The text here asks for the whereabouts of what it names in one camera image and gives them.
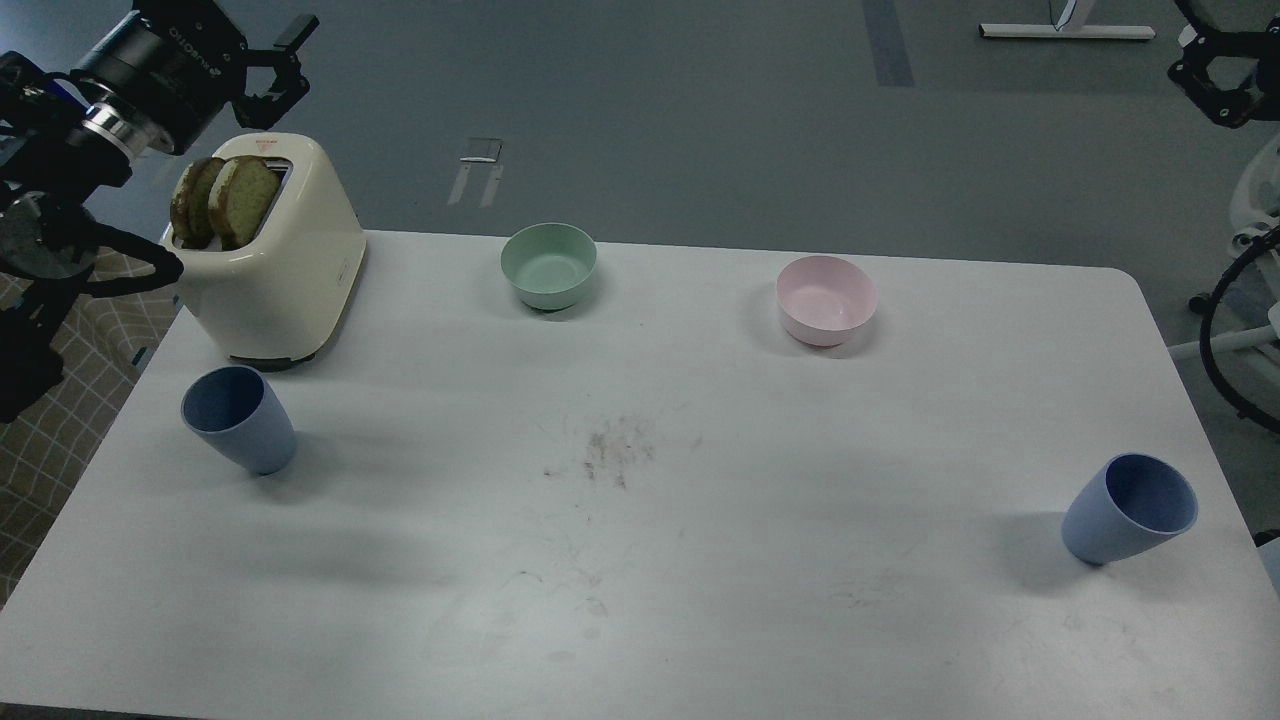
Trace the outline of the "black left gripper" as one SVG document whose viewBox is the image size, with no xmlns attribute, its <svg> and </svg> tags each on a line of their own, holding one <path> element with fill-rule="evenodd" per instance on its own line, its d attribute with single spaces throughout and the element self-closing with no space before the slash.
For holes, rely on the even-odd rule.
<svg viewBox="0 0 1280 720">
<path fill-rule="evenodd" d="M 242 128 L 270 129 L 308 94 L 298 50 L 320 22 L 298 14 L 270 47 L 247 49 L 215 1 L 134 1 L 70 70 L 93 102 L 113 102 L 157 127 L 151 146 L 182 155 L 232 100 Z M 244 91 L 246 68 L 271 69 L 265 94 Z"/>
</svg>

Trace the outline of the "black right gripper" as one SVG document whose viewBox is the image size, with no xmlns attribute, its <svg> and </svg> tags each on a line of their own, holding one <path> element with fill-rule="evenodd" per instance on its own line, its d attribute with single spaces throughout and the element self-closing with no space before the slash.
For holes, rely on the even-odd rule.
<svg viewBox="0 0 1280 720">
<path fill-rule="evenodd" d="M 1238 129 L 1279 119 L 1279 14 L 1262 29 L 1224 29 L 1202 1 L 1175 1 L 1189 35 L 1167 78 L 1211 122 Z"/>
</svg>

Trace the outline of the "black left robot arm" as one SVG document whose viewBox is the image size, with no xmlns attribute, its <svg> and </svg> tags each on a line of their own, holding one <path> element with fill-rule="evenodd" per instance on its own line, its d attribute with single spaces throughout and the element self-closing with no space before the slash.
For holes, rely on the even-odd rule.
<svg viewBox="0 0 1280 720">
<path fill-rule="evenodd" d="M 184 270 L 86 200 L 122 187 L 146 150 L 184 154 L 224 106 L 273 128 L 308 92 L 298 50 L 317 24 L 301 14 L 253 49 L 215 1 L 136 1 L 67 73 L 3 55 L 3 273 L 26 282 L 3 309 L 4 423 L 61 382 L 52 342 L 78 297 L 143 293 Z"/>
</svg>

